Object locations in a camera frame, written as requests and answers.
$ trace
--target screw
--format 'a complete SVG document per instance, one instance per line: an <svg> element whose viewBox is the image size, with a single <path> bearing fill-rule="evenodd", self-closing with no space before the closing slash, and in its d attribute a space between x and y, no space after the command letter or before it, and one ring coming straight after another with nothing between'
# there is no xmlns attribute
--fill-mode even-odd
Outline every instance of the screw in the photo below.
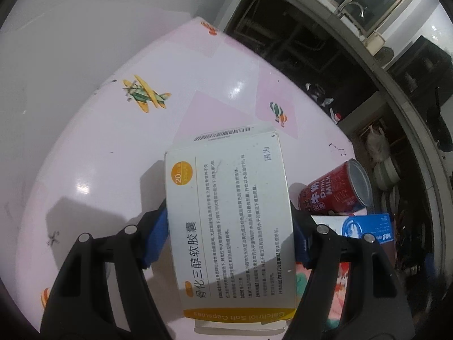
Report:
<svg viewBox="0 0 453 340"><path fill-rule="evenodd" d="M327 225L318 225L316 226L316 231L322 235L325 235L329 232L329 226Z"/></svg>
<svg viewBox="0 0 453 340"><path fill-rule="evenodd" d="M366 242L369 242L369 243L374 243L374 241L376 240L376 238L374 237L373 234L370 234L370 233L366 233L363 238L365 239Z"/></svg>
<svg viewBox="0 0 453 340"><path fill-rule="evenodd" d="M89 238L90 238L90 234L88 234L88 233L80 234L79 235L79 242L80 243L87 242Z"/></svg>
<svg viewBox="0 0 453 340"><path fill-rule="evenodd" d="M128 225L124 228L124 232L128 235L132 235L137 231L137 226L135 225Z"/></svg>

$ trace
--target hot air balloon sticker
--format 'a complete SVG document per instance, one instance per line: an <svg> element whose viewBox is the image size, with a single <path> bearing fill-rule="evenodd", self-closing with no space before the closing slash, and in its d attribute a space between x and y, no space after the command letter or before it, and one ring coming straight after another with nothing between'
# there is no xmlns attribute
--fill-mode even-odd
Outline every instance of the hot air balloon sticker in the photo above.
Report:
<svg viewBox="0 0 453 340"><path fill-rule="evenodd" d="M285 123L288 120L288 118L284 114L283 109L278 104L276 104L275 102L269 103L269 106L270 106L270 109L275 114L275 121L277 123L280 123L282 128L284 128L285 127Z"/></svg>
<svg viewBox="0 0 453 340"><path fill-rule="evenodd" d="M171 93L158 95L157 92L151 89L148 83L142 78L138 75L134 75L134 77L136 80L132 83L127 79L123 80L123 84L125 86L123 89L126 91L128 101L135 99L140 108L146 113L149 112L148 101L152 102L154 107L157 109L159 106L163 109L167 108L165 101L171 96Z"/></svg>
<svg viewBox="0 0 453 340"><path fill-rule="evenodd" d="M200 22L201 25L207 29L209 29L209 34L211 36L216 36L217 35L217 28L215 28L214 26L212 26L211 24L209 24L208 22Z"/></svg>

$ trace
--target faucet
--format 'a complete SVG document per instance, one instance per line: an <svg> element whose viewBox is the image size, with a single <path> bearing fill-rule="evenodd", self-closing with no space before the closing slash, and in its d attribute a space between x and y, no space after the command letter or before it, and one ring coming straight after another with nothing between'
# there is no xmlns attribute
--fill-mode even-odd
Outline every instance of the faucet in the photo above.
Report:
<svg viewBox="0 0 453 340"><path fill-rule="evenodd" d="M363 8L363 6L361 4L359 4L357 1L350 1L348 2L345 6L343 6L343 8L338 12L338 16L341 17L344 15L343 13L343 10L345 9L345 7L347 5L356 5L360 8L360 17L363 19L363 16L365 15L365 9Z"/></svg>

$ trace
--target white wall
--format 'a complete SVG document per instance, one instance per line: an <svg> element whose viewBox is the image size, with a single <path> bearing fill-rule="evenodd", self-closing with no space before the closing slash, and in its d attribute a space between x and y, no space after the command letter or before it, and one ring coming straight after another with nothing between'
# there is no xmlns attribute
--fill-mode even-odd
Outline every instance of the white wall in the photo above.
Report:
<svg viewBox="0 0 453 340"><path fill-rule="evenodd" d="M420 36L417 35L418 31L438 6L438 0L412 0L400 16L382 33L382 37L386 40L385 46L393 49L395 58Z"/></svg>
<svg viewBox="0 0 453 340"><path fill-rule="evenodd" d="M450 55L453 54L453 23L443 9L438 5L425 24L414 35L414 39L423 36L439 46Z"/></svg>
<svg viewBox="0 0 453 340"><path fill-rule="evenodd" d="M224 0L18 0L0 30L0 277L15 298L24 206L60 133L92 92L156 38Z"/></svg>

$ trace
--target floor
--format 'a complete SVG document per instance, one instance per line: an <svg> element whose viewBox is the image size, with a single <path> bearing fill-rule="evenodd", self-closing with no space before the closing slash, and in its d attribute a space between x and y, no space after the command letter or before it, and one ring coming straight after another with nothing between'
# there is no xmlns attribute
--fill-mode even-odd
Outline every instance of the floor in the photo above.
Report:
<svg viewBox="0 0 453 340"><path fill-rule="evenodd" d="M0 29L0 277L48 152L90 94L143 47L224 0L18 0Z"/></svg>

